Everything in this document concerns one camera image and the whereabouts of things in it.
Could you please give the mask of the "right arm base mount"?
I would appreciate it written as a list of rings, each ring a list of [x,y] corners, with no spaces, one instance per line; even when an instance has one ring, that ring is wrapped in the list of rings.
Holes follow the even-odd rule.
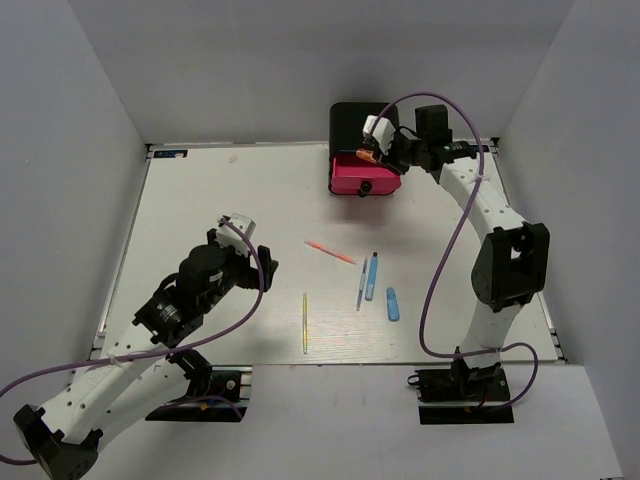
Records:
[[[447,368],[416,370],[407,378],[415,388],[421,425],[512,424],[510,390],[500,363],[470,369],[463,359]]]

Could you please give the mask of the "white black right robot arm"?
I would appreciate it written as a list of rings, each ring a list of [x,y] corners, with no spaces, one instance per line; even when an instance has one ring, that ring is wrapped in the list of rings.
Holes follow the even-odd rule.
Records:
[[[367,116],[357,155],[398,175],[411,167],[431,174],[481,242],[470,274],[476,307],[451,357],[452,388],[472,399],[498,374],[515,318],[544,288],[550,233],[517,213],[488,179],[480,145],[454,140],[445,106],[420,107],[415,117],[416,136],[409,139],[384,114]]]

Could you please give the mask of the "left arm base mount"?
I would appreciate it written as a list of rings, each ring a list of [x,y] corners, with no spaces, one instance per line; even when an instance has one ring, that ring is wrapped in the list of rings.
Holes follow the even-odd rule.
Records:
[[[239,423],[249,406],[251,367],[208,367],[183,393],[149,413],[148,422]]]

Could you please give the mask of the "blue eraser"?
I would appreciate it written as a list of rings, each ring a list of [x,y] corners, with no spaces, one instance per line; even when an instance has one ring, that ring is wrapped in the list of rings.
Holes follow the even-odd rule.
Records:
[[[398,321],[400,319],[399,305],[396,291],[393,287],[386,289],[386,307],[388,320],[391,322]]]

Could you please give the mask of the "pink top drawer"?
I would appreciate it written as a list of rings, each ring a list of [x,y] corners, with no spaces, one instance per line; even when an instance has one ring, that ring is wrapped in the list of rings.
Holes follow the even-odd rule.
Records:
[[[328,189],[334,195],[385,196],[401,185],[398,175],[358,158],[354,152],[339,152],[329,161]]]

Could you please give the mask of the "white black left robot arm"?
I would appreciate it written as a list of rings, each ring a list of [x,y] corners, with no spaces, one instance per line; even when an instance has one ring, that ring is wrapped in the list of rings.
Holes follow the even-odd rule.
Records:
[[[268,247],[254,246],[255,223],[225,216],[194,247],[177,272],[165,277],[102,358],[80,364],[82,374],[40,406],[25,405],[13,421],[51,479],[80,479],[120,432],[177,404],[225,403],[238,411],[236,389],[186,339],[233,289],[264,295],[278,263]]]

